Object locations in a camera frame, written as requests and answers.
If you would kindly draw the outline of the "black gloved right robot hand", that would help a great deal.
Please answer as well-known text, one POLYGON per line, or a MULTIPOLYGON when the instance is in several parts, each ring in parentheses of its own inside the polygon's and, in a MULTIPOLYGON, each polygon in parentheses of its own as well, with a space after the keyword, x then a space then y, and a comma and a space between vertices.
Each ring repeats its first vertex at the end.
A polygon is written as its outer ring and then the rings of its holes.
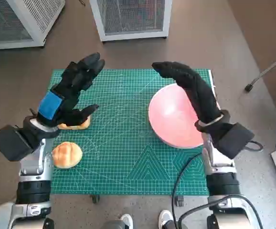
POLYGON ((211 87, 191 67, 180 62, 154 62, 152 67, 161 77, 172 78, 185 91, 201 122, 208 124, 222 115, 211 87))

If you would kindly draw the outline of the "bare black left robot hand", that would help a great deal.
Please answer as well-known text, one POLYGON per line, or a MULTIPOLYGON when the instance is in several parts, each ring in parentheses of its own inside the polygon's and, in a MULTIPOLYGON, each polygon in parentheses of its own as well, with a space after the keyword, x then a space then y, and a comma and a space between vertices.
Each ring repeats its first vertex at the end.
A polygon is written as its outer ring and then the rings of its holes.
POLYGON ((82 91, 86 91, 105 65, 100 53, 95 52, 79 62, 70 62, 55 84, 40 102, 36 119, 49 127, 60 124, 78 126, 95 112, 99 105, 92 104, 82 110, 75 109, 82 91))

